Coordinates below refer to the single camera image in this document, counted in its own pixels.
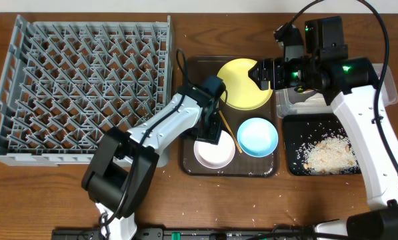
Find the wooden chopstick long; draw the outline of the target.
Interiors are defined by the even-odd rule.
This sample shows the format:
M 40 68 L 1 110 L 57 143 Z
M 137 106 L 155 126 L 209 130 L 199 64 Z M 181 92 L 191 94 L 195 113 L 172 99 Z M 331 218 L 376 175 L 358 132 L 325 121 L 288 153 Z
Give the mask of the wooden chopstick long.
M 221 110 L 219 110 L 219 115 L 220 115 L 220 117 L 221 117 L 221 119 L 222 119 L 222 121 L 223 121 L 223 123 L 224 123 L 226 129 L 228 130 L 228 133 L 230 134 L 231 138 L 233 139 L 236 148 L 238 149 L 238 151 L 239 151 L 240 153 L 243 153 L 243 150 L 241 149 L 241 147 L 240 147 L 240 145 L 239 145 L 239 142 L 238 142 L 237 139 L 236 139 L 236 136 L 235 136 L 234 133 L 232 132 L 232 130 L 231 130 L 231 128 L 230 128 L 230 126 L 229 126 L 229 124 L 228 124 L 228 122 L 227 122 L 227 120 L 226 120 L 226 118 L 225 118 L 225 116 L 223 115 L 223 113 L 222 113 Z

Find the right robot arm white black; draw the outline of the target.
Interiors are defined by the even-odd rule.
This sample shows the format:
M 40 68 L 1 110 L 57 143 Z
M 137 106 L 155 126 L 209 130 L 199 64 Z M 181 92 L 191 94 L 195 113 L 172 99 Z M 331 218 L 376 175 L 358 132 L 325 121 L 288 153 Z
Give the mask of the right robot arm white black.
M 365 182 L 370 210 L 317 224 L 314 239 L 398 239 L 398 139 L 385 112 L 376 74 L 367 58 L 258 61 L 248 76 L 261 90 L 304 87 L 320 92 L 341 122 Z

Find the yellow round plate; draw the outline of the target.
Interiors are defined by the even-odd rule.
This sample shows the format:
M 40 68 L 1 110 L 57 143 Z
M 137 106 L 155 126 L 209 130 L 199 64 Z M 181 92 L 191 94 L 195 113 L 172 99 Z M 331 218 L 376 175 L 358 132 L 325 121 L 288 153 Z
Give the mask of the yellow round plate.
M 242 111 L 254 110 L 271 98 L 271 89 L 260 90 L 248 76 L 248 71 L 256 63 L 253 59 L 239 58 L 227 62 L 220 68 L 217 76 L 226 86 L 228 106 Z

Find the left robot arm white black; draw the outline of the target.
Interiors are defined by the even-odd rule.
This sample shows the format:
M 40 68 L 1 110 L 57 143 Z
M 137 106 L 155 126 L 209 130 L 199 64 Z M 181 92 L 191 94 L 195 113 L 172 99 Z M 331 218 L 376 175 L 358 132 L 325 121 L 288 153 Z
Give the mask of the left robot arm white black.
M 81 186 L 99 209 L 99 228 L 92 239 L 132 239 L 134 213 L 144 200 L 159 158 L 178 136 L 216 144 L 221 136 L 218 102 L 223 80 L 209 76 L 201 85 L 178 88 L 171 102 L 148 121 L 104 134 L 82 178 Z

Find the light blue bowl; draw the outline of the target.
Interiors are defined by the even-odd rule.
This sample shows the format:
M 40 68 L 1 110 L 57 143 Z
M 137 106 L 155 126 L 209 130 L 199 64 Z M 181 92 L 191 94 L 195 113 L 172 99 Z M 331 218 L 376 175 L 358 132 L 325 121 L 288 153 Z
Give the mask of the light blue bowl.
M 269 156 L 276 150 L 279 134 L 272 122 L 254 117 L 240 124 L 237 141 L 243 152 L 261 158 Z

